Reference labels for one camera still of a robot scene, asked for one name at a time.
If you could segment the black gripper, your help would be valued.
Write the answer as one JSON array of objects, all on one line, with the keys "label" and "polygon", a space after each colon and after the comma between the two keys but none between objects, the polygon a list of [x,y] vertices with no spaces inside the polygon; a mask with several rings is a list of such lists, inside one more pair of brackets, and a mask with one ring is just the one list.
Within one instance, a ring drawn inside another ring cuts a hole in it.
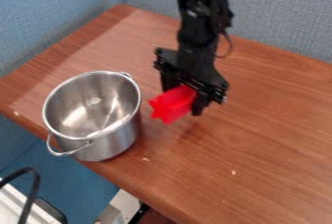
[{"label": "black gripper", "polygon": [[162,91],[175,88],[181,83],[192,87],[197,91],[192,114],[201,116],[212,101],[218,104],[224,102],[229,90],[229,82],[214,67],[212,50],[157,48],[154,53],[154,68],[161,74]]}]

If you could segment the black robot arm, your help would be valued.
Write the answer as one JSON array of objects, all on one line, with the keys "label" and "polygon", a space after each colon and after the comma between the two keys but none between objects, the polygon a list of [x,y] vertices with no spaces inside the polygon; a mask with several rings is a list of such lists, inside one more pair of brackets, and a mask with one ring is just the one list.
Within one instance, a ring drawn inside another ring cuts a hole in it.
[{"label": "black robot arm", "polygon": [[220,39],[232,26],[229,0],[177,0],[181,13],[178,48],[158,48],[154,68],[161,74],[162,89],[183,84],[196,90],[190,112],[201,115],[210,103],[222,103],[229,82],[216,68]]}]

